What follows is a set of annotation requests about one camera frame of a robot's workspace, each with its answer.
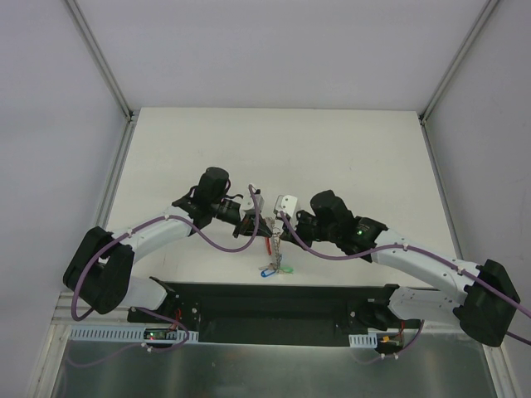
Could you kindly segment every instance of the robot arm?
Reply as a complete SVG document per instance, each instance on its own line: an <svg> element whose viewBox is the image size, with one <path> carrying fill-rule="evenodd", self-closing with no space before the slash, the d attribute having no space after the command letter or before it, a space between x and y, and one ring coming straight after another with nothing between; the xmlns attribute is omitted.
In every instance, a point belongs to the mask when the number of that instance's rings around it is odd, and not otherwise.
<svg viewBox="0 0 531 398"><path fill-rule="evenodd" d="M166 210L138 226L117 231L92 228L81 242L68 269L63 283L75 290L81 273L90 259L113 240L123 236L118 244L100 256L83 281L80 297L98 313L108 313L119 305L157 309L168 297L168 287L155 278L141 279L131 276L133 265L162 246L194 233L191 224L198 230L208 226L213 218L235 226L233 235L252 235L258 223L259 236L271 237L271 231L261 216L256 220L256 209L251 194L237 195L243 204L227 196L230 188L228 173L217 167L208 168L199 184L178 199ZM255 200L258 212L263 207L260 192Z"/></svg>
<svg viewBox="0 0 531 398"><path fill-rule="evenodd" d="M388 245L394 246L361 258L371 263L399 269L426 282L436 290L410 289L395 285L395 290L387 303L387 311L403 320L426 319L459 325L479 342L493 347L501 344L514 316L515 308L439 260L408 250L408 246L420 249L422 246L388 229L383 223L367 217L354 217L343 200L336 197L332 191L315 195L310 205L314 215L300 211L296 197L279 197L275 205L275 214L277 218L281 218L282 214L290 221L300 241L287 225L283 227L284 232L280 237L282 240L297 245L303 243L308 247L314 241L328 241L336 244L346 255L356 255ZM436 256L450 261L459 270L466 270L495 286L519 303L519 296L502 265L492 260L487 260L485 265L477 265L445 255ZM368 311L378 312L382 309L374 306L369 307ZM378 317L361 314L359 321L368 327L385 328L385 324L381 323L368 324L367 319L373 318Z"/></svg>

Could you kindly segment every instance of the white table surface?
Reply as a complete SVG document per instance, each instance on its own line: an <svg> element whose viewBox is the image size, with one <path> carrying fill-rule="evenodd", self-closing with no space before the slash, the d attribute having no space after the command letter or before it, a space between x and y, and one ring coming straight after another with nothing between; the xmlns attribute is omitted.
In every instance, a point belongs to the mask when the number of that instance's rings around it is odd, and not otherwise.
<svg viewBox="0 0 531 398"><path fill-rule="evenodd" d="M455 255L421 128L414 112L314 109L144 108L134 131L108 229L154 216L196 185L207 167L226 169L231 194L255 183L264 216L280 194L309 200L333 189L354 215L369 216L413 240ZM227 247L233 227L214 220L203 231ZM333 245L316 250L341 255ZM282 243L292 275L260 277L267 265L263 238L245 252L226 254L195 235L138 262L133 274L168 281L422 287L424 283L363 260L321 260Z"/></svg>

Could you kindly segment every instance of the metal frame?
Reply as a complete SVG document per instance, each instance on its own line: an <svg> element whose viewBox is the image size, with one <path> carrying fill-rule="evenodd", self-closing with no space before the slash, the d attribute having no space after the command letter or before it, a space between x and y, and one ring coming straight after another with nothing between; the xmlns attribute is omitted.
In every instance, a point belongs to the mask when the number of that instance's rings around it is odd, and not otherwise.
<svg viewBox="0 0 531 398"><path fill-rule="evenodd" d="M104 80L107 87L109 87L110 93L113 95L116 104L122 110L124 117L129 121L133 110L129 107L127 100L124 97L124 93L118 85L118 81L114 77L112 70L110 69L109 63L105 59L103 52L101 52L100 45L95 39L92 30L89 27L85 19L85 15L81 11L81 8L76 0L62 0L66 6L66 10L70 14L74 25L83 39L83 42L86 45L92 60L95 63L95 66L100 71L101 77Z"/></svg>
<svg viewBox="0 0 531 398"><path fill-rule="evenodd" d="M114 201L114 195L118 187L119 179L124 167L129 145L131 143L138 112L134 112L124 97L123 91L120 89L118 81L114 77L110 66L105 59L103 52L95 39L95 36L90 29L88 22L76 0L61 0L66 10L71 15L78 32L83 39L87 51L90 53L95 66L98 68L102 79L107 84L111 94L114 97L116 104L119 106L122 114L126 119L126 126L120 139L119 147L113 159L113 164L107 177L105 190L102 199L95 214L94 223L99 226L105 226L109 219L110 209ZM426 121L432 115L434 109L438 105L442 96L448 89L454 76L459 70L460 65L470 53L470 49L476 43L480 33L485 29L487 22L494 15L501 0L487 0L482 8L480 15L476 18L472 28L469 30L460 48L456 52L454 58L446 69L439 84L431 96L425 110L421 113L420 123L422 126L422 133L426 142L426 149L430 157L430 162L433 167L433 172L436 179L436 184L439 189L442 205L446 214L448 226L450 228L451 238L454 243L456 254L462 258L459 240L455 233L455 227L452 216L446 200L446 191L444 183L441 180L441 174L437 166L436 157L430 144L428 133L425 129ZM68 336L70 336L71 324L74 321L70 318L69 304L72 294L64 293L59 297L56 311L51 326L46 336L44 347L39 357L37 368L33 373L32 383L30 385L31 397L49 397L53 392L53 387L56 383L56 378L60 369L61 359L65 351ZM117 308L117 310L105 316L94 316L90 319L91 325L120 325L124 326L127 323L127 308ZM146 327L156 327L156 324L145 324ZM446 326L426 325L426 332L455 332L453 329L448 329ZM489 365L490 374L493 378L496 392L500 397L521 397L518 383L514 379L514 373L511 368L509 357L505 351L504 345L501 348L485 347L485 357Z"/></svg>
<svg viewBox="0 0 531 398"><path fill-rule="evenodd" d="M480 33L485 28L487 22L494 15L494 11L501 3L502 0L487 0L483 9L480 12L480 15L475 19L472 28L468 31L464 41L461 43L459 50L457 50L454 58L451 60L448 68L445 71L445 74L442 76L441 81L437 85L437 88L430 100L428 101L427 106L421 114L421 123L424 125L426 121L430 118L433 110L439 103L442 98L442 95L446 92L449 84L454 78L455 74L459 70L460 65L463 63L463 60L469 54L470 49L475 44L477 38L480 36Z"/></svg>
<svg viewBox="0 0 531 398"><path fill-rule="evenodd" d="M133 111L131 118L125 125L124 132L119 141L119 146L113 156L113 163L105 182L105 189L103 196L100 200L100 204L96 210L95 219L93 225L105 227L107 221L109 221L110 209L113 206L116 190L118 189L119 179L122 176L122 170L124 169L125 159L129 151L129 146L133 139L134 128L136 127L136 121L139 117L139 111Z"/></svg>

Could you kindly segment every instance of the metal surface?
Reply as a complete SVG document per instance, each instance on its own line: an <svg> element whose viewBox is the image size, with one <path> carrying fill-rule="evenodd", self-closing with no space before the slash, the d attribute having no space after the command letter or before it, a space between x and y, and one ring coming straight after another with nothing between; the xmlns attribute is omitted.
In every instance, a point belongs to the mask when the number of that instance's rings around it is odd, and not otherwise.
<svg viewBox="0 0 531 398"><path fill-rule="evenodd" d="M71 342L69 357L86 363L123 345ZM53 396L496 396L481 345L466 337L424 334L397 361L357 363L374 356L349 348L192 344L157 354L139 347L98 366L63 367Z"/></svg>
<svg viewBox="0 0 531 398"><path fill-rule="evenodd" d="M470 48L474 45L475 40L478 38L480 33L483 31L486 23L489 21L490 17L493 15L494 10L501 3L501 0L488 0L487 3L483 6L483 9L480 12L480 15L476 18L474 25L469 30L464 41L461 43L459 50L455 54L454 58L451 60L450 66L446 70L445 74L442 76L441 82L437 86L435 92L428 101L426 109L421 114L421 121L424 124L433 113L433 110L437 106L442 95L445 93L446 88L450 84L455 73L459 69L459 66L466 58L466 55L469 53Z"/></svg>
<svg viewBox="0 0 531 398"><path fill-rule="evenodd" d="M282 254L280 253L280 235L273 233L271 242L271 254L275 259L275 270L280 270L280 264L282 261Z"/></svg>
<svg viewBox="0 0 531 398"><path fill-rule="evenodd" d="M130 119L132 114L132 109L129 107L127 100L124 97L124 93L118 86L112 70L109 67L109 64L105 60L103 53L101 52L100 46L98 45L97 40L90 29L83 12L80 9L79 4L76 0L63 0L66 9L70 13L76 28L78 29L81 38L85 42L87 49L92 56L92 59L101 73L101 77L109 87L110 93L113 95L116 104L122 110L125 118Z"/></svg>
<svg viewBox="0 0 531 398"><path fill-rule="evenodd" d="M129 151L131 140L133 139L134 127L136 126L138 113L138 111L134 111L132 113L131 119L125 125L124 132L122 133L122 138L114 156L109 176L107 177L105 190L96 211L94 224L97 226L105 228L107 221L109 220L110 209L113 206L114 195L118 189L119 178L124 168L125 159L127 158L127 152Z"/></svg>
<svg viewBox="0 0 531 398"><path fill-rule="evenodd" d="M508 354L505 351L505 344L501 347L484 346L485 359L489 365L490 376L494 382L494 388L498 397L520 398L522 391L514 378L514 372L507 361Z"/></svg>
<svg viewBox="0 0 531 398"><path fill-rule="evenodd" d="M51 396L69 334L70 327L67 325L50 326L30 385L31 398Z"/></svg>

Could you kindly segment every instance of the white wall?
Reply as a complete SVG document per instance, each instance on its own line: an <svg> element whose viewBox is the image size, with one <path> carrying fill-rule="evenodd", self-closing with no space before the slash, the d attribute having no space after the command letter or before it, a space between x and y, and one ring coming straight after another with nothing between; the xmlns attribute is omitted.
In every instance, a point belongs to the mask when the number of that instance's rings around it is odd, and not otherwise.
<svg viewBox="0 0 531 398"><path fill-rule="evenodd" d="M80 0L144 106L422 111L485 0Z"/></svg>
<svg viewBox="0 0 531 398"><path fill-rule="evenodd" d="M465 257L505 265L531 306L531 2L506 0L428 124ZM517 314L511 330L531 337ZM531 347L505 340L524 396Z"/></svg>
<svg viewBox="0 0 531 398"><path fill-rule="evenodd" d="M124 120L60 1L3 1L0 37L0 396L16 398Z"/></svg>

